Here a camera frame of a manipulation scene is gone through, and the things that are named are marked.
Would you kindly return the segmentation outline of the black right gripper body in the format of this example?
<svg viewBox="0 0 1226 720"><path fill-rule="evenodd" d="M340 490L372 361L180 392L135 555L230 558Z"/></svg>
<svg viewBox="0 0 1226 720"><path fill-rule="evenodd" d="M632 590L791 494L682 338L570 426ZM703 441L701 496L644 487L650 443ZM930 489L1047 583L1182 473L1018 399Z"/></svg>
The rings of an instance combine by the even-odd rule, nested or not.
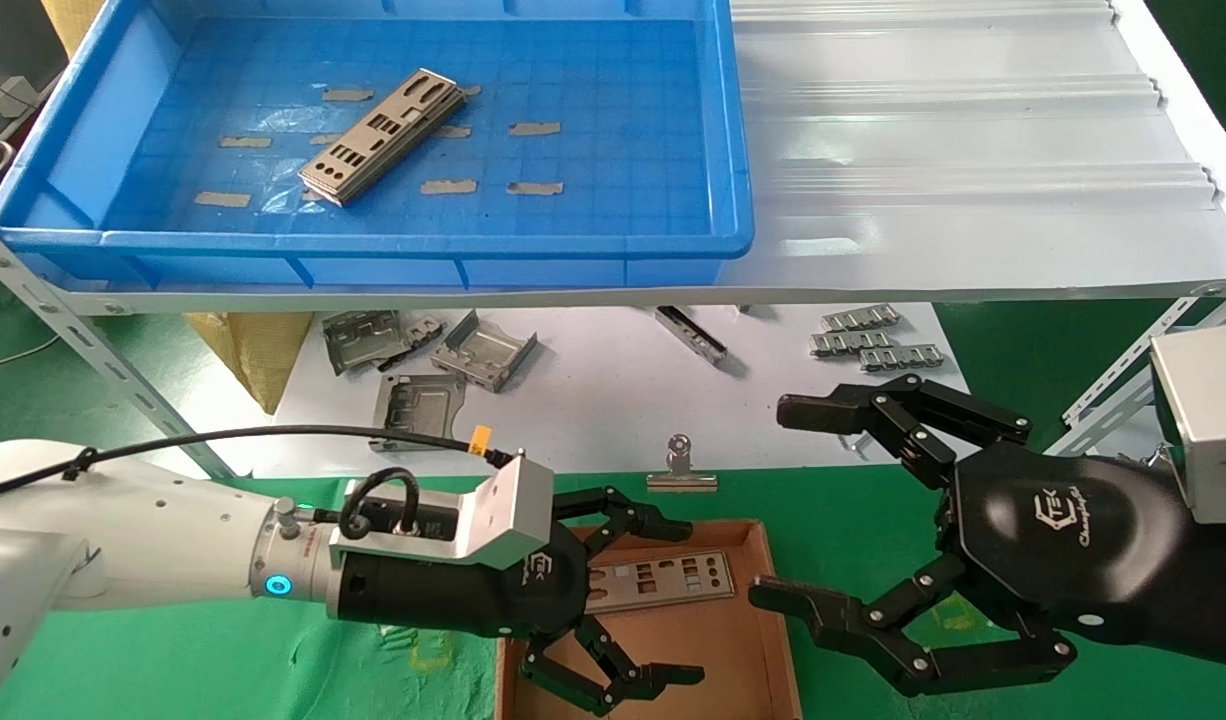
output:
<svg viewBox="0 0 1226 720"><path fill-rule="evenodd" d="M1170 473L1112 458L1057 458L997 443L948 488L955 588L998 626L1024 621L1092 641L1159 635L1159 588L1193 518Z"/></svg>

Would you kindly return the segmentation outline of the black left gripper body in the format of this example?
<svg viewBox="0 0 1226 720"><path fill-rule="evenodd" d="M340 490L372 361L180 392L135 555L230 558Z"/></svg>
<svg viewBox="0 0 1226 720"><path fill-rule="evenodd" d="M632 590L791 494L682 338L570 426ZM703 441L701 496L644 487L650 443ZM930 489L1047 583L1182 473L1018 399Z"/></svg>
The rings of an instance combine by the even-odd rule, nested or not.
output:
<svg viewBox="0 0 1226 720"><path fill-rule="evenodd" d="M348 553L333 611L356 623L530 639L577 626L587 591L587 550L555 521L549 543L508 569Z"/></svg>

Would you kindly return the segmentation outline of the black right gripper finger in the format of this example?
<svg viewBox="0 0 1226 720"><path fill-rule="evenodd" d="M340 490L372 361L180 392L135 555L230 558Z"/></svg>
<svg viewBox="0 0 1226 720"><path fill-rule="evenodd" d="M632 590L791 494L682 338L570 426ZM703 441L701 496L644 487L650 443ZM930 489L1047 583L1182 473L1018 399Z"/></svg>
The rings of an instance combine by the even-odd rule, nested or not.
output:
<svg viewBox="0 0 1226 720"><path fill-rule="evenodd" d="M825 396L783 395L779 427L832 435L869 434L928 489L953 483L958 456L935 432L984 448L1024 445L1032 423L1024 415L915 374L874 384L840 384Z"/></svg>
<svg viewBox="0 0 1226 720"><path fill-rule="evenodd" d="M942 554L866 603L850 594L777 576L755 576L747 600L756 610L804 621L814 646L866 661L881 680L906 697L951 694L1042 684L1056 680L1078 656L1051 626L1016 615L1011 641L920 646L906 626L955 592L969 568L955 554Z"/></svg>

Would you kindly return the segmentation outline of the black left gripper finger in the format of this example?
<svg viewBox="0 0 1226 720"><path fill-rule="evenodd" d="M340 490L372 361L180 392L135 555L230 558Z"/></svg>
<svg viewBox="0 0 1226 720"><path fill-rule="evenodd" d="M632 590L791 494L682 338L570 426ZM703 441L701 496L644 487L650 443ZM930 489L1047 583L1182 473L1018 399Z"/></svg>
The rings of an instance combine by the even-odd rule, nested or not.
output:
<svg viewBox="0 0 1226 720"><path fill-rule="evenodd" d="M577 646L604 673L604 683L546 656L559 639L573 635ZM622 702L653 702L671 684L700 684L705 668L678 664L636 664L593 615L582 615L564 632L532 633L526 641L520 673L532 684L595 718L604 718Z"/></svg>
<svg viewBox="0 0 1226 720"><path fill-rule="evenodd" d="M683 543L694 536L694 525L690 521L664 518L660 507L631 500L611 486L568 491L554 497L555 521L593 515L603 515L607 521L584 538L587 561L595 559L623 536L667 543Z"/></svg>

